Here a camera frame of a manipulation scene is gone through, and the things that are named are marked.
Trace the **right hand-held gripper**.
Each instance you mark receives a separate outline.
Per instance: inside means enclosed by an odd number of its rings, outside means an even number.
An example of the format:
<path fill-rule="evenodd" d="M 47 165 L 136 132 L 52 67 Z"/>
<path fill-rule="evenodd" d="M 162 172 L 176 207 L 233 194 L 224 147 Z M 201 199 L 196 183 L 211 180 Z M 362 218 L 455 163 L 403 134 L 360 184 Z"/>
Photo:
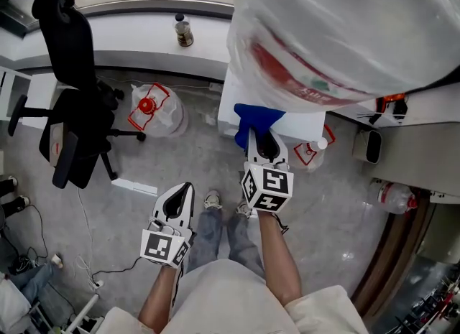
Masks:
<path fill-rule="evenodd" d="M 276 168 L 263 167 L 250 162 L 287 162 L 288 149 L 281 137 L 274 131 L 266 136 L 266 156 L 262 137 L 250 129 L 247 138 L 247 160 L 241 187 L 247 205 L 251 209 L 268 213 L 279 213 L 293 194 L 294 174 Z"/>

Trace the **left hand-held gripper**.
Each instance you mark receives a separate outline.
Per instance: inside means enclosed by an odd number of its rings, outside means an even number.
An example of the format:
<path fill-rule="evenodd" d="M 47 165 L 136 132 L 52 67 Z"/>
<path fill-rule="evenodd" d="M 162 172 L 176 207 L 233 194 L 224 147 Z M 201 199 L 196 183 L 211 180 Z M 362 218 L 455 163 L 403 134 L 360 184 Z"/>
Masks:
<path fill-rule="evenodd" d="M 155 202 L 153 216 L 142 231 L 139 255 L 154 264 L 178 268 L 193 245 L 196 233 L 189 227 L 194 213 L 195 190 L 191 182 L 173 186 Z M 170 226 L 174 221 L 179 226 Z"/>

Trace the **blue cloth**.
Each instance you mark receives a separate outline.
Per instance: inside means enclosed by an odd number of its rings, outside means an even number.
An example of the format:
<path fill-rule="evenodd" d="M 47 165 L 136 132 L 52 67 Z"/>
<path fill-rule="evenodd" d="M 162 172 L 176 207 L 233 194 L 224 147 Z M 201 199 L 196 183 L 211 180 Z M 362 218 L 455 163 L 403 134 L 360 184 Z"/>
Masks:
<path fill-rule="evenodd" d="M 236 103 L 234 112 L 240 118 L 234 140 L 243 150 L 247 150 L 250 129 L 265 135 L 271 126 L 285 115 L 285 112 L 281 110 L 243 103 Z"/>

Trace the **white water dispenser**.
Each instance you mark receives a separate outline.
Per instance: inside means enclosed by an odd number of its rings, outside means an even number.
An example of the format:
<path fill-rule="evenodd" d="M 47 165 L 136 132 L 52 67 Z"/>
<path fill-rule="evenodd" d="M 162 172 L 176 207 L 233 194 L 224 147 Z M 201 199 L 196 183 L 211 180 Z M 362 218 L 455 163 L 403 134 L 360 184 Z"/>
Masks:
<path fill-rule="evenodd" d="M 228 69 L 218 110 L 218 132 L 222 136 L 234 137 L 239 129 L 240 117 L 234 105 L 243 103 L 261 106 L 251 94 L 246 94 L 240 82 Z M 286 112 L 271 128 L 287 143 L 318 141 L 323 135 L 325 112 L 292 113 Z"/>

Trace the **person's left forearm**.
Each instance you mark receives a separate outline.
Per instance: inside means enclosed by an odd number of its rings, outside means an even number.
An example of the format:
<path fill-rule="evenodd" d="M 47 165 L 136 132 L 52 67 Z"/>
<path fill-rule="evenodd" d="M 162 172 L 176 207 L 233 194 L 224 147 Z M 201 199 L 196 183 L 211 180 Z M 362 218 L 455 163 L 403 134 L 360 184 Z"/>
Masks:
<path fill-rule="evenodd" d="M 176 271 L 161 267 L 138 316 L 138 320 L 156 334 L 160 334 L 169 321 Z"/>

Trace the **person's right forearm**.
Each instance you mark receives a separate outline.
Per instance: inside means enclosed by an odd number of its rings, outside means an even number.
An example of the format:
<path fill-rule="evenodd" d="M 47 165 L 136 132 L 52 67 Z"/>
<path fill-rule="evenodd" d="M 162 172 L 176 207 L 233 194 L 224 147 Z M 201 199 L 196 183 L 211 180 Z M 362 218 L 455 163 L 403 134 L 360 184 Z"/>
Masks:
<path fill-rule="evenodd" d="M 258 218 L 266 285 L 286 306 L 302 297 L 299 271 L 276 218 L 264 211 L 258 212 Z"/>

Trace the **large red-label water jug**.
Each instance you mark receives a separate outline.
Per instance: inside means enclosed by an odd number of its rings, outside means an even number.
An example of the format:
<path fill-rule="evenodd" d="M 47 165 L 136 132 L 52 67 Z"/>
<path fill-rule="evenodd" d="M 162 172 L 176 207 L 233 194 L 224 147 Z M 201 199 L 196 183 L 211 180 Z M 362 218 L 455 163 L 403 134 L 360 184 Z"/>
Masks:
<path fill-rule="evenodd" d="M 460 0 L 234 0 L 229 69 L 264 106 L 327 111 L 460 68 Z"/>

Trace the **person's left shoe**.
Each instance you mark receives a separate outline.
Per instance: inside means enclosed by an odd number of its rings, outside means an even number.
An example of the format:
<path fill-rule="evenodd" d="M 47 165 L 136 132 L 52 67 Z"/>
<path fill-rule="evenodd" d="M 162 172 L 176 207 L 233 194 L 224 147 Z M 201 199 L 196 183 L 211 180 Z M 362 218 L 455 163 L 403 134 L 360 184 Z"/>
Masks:
<path fill-rule="evenodd" d="M 204 198 L 203 206 L 205 209 L 222 209 L 221 196 L 217 190 L 210 190 Z"/>

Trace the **person's blue jeans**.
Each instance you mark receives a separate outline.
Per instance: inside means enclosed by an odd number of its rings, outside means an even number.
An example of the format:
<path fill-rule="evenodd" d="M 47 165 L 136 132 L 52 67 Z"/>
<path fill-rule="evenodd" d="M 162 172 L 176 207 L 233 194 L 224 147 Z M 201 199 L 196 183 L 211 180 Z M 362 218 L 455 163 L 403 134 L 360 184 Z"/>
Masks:
<path fill-rule="evenodd" d="M 234 213 L 227 221 L 230 248 L 228 259 L 245 266 L 264 279 L 262 260 L 257 246 L 249 239 L 248 225 L 248 218 L 240 213 Z M 223 227 L 223 214 L 220 209 L 210 207 L 200 214 L 197 235 L 188 255 L 187 272 L 217 260 Z"/>

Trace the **white flat board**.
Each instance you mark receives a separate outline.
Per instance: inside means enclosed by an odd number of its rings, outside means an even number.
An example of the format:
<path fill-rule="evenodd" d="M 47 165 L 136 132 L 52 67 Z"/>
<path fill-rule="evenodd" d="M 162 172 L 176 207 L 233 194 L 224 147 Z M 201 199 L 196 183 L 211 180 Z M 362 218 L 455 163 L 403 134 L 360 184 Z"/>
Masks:
<path fill-rule="evenodd" d="M 117 178 L 111 181 L 111 184 L 117 187 L 121 187 L 133 192 L 139 192 L 145 195 L 150 195 L 152 197 L 157 197 L 157 188 L 150 185 L 145 185 L 138 182 L 133 182 L 130 180 L 125 180 Z"/>

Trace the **empty jug with red cap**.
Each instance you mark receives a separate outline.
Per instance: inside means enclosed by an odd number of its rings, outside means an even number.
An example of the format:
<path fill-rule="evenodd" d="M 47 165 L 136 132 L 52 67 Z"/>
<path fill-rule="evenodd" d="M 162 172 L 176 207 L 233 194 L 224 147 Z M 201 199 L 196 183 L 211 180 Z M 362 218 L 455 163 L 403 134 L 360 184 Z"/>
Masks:
<path fill-rule="evenodd" d="M 188 128 L 188 112 L 177 94 L 160 83 L 132 85 L 128 122 L 154 138 L 181 136 Z"/>

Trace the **white waste bin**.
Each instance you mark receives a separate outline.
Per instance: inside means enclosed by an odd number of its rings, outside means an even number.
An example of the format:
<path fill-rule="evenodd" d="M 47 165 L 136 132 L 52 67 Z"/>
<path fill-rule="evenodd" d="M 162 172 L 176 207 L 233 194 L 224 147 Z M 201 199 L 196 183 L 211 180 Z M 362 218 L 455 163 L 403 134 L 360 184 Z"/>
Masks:
<path fill-rule="evenodd" d="M 378 131 L 359 131 L 354 139 L 352 156 L 363 162 L 377 164 L 381 148 L 382 135 Z"/>

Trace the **person's beige shirt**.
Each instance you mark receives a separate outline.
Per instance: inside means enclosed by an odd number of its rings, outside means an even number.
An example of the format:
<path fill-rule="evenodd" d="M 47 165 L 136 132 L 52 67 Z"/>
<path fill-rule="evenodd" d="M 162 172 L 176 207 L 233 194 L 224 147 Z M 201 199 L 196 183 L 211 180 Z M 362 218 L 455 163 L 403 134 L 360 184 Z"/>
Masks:
<path fill-rule="evenodd" d="M 369 334 L 341 286 L 286 306 L 248 268 L 219 259 L 180 279 L 171 319 L 160 334 Z"/>

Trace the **empty jug lying bagged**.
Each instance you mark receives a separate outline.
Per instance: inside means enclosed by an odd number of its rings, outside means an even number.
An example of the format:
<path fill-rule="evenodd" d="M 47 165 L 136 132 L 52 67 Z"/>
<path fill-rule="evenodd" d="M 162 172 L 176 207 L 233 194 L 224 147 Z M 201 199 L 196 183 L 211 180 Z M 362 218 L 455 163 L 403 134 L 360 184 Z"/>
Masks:
<path fill-rule="evenodd" d="M 407 185 L 380 179 L 371 181 L 367 201 L 393 214 L 405 214 L 418 207 L 416 196 Z"/>

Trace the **orange bag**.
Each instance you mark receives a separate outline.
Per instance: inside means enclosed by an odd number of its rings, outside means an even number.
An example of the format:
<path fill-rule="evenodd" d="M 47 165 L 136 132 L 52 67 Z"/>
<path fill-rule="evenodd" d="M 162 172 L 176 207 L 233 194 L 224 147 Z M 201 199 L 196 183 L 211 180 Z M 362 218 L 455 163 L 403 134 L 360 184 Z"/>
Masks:
<path fill-rule="evenodd" d="M 404 101 L 405 94 L 398 93 L 393 94 L 390 96 L 384 96 L 376 99 L 376 112 L 384 113 L 385 109 L 387 108 L 387 104 L 397 102 L 397 101 Z"/>

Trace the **small cardboard box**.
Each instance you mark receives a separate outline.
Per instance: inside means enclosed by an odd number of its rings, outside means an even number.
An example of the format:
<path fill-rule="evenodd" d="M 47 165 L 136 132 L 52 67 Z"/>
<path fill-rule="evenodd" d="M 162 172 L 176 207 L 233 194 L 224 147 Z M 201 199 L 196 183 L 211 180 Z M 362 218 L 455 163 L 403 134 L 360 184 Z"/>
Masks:
<path fill-rule="evenodd" d="M 58 163 L 67 131 L 67 125 L 63 122 L 50 126 L 49 163 L 53 167 Z"/>

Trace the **black pouch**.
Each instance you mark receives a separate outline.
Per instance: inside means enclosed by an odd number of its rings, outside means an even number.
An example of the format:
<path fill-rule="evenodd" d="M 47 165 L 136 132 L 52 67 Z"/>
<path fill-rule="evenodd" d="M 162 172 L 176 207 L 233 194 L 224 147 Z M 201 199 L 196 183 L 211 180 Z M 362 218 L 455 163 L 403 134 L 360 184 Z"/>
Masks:
<path fill-rule="evenodd" d="M 405 118 L 407 111 L 408 106 L 404 99 L 400 99 L 394 102 L 392 115 L 396 120 L 402 121 Z"/>

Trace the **dark drink bottle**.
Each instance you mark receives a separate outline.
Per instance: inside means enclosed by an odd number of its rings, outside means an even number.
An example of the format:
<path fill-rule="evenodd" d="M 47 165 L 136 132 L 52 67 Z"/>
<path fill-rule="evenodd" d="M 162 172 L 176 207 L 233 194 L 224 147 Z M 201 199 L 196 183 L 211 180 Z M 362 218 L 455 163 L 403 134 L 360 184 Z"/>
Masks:
<path fill-rule="evenodd" d="M 184 14 L 177 13 L 175 15 L 174 30 L 177 36 L 178 44 L 181 47 L 190 47 L 194 43 L 190 22 Z"/>

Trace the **white chair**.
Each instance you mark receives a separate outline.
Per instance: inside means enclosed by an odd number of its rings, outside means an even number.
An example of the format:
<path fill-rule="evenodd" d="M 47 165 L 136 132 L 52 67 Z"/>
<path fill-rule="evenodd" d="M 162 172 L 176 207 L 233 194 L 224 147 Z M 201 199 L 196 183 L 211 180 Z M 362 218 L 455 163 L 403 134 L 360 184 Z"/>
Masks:
<path fill-rule="evenodd" d="M 0 66 L 0 121 L 10 120 L 21 95 L 28 106 L 50 109 L 57 83 L 53 73 L 27 75 Z"/>

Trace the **black office chair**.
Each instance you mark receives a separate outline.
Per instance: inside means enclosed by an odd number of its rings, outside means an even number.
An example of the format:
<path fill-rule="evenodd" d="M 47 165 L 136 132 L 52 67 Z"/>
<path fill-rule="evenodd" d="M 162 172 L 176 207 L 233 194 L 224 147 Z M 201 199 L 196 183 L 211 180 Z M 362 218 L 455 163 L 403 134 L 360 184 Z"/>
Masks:
<path fill-rule="evenodd" d="M 113 89 L 96 77 L 91 26 L 75 7 L 75 0 L 34 0 L 32 15 L 38 20 L 55 77 L 68 85 L 51 109 L 29 108 L 27 96 L 21 95 L 9 120 L 8 133 L 14 135 L 20 119 L 47 118 L 39 150 L 49 161 L 50 126 L 67 125 L 52 183 L 60 189 L 71 182 L 87 187 L 99 159 L 111 180 L 118 175 L 112 170 L 108 153 L 111 136 L 135 136 L 146 139 L 141 131 L 113 128 L 121 90 Z"/>

